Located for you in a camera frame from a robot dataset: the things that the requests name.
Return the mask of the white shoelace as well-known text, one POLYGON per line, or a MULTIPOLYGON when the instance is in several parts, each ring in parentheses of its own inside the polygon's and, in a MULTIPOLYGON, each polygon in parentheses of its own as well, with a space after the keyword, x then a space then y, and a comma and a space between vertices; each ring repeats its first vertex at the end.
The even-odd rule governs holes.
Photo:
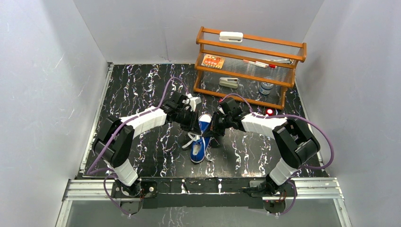
POLYGON ((206 151, 209 147, 210 137, 202 137, 193 133, 187 133, 188 142, 182 145, 182 149, 190 149, 190 160, 193 163, 201 163, 204 159, 208 162, 214 161, 213 158, 209 158, 206 151))

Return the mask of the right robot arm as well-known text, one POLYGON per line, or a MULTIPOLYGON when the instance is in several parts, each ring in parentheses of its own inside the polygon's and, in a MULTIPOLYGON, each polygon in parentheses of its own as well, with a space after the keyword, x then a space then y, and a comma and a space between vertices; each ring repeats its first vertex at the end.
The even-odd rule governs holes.
POLYGON ((319 142, 302 119, 246 112, 232 97, 219 102, 218 110, 202 135, 224 136, 228 128, 258 133, 275 140, 281 158, 259 186, 260 191, 273 196, 280 195, 292 174, 320 150, 319 142))

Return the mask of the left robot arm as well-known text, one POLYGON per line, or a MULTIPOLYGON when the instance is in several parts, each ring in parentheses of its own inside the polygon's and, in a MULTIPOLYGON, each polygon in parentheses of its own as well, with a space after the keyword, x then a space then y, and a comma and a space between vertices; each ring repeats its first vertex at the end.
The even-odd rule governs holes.
POLYGON ((151 106, 132 116, 108 117, 93 142, 92 150, 97 160, 104 160, 123 184, 123 191, 130 197, 139 195, 139 175, 129 161, 133 139, 142 133, 170 122, 178 123, 182 130, 200 134, 199 112, 201 99, 191 94, 173 92, 159 106, 151 106))

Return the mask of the blue canvas sneaker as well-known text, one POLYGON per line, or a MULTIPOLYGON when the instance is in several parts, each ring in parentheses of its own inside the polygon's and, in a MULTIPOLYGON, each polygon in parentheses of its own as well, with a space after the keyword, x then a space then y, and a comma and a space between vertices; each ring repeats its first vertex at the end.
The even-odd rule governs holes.
POLYGON ((188 136, 191 138, 191 161, 194 163, 200 163, 205 158, 206 149, 209 145, 210 137, 203 137, 201 134, 207 129, 210 122, 212 120, 212 116, 210 114, 202 114, 199 117, 199 128, 201 133, 195 135, 194 133, 189 132, 188 136))

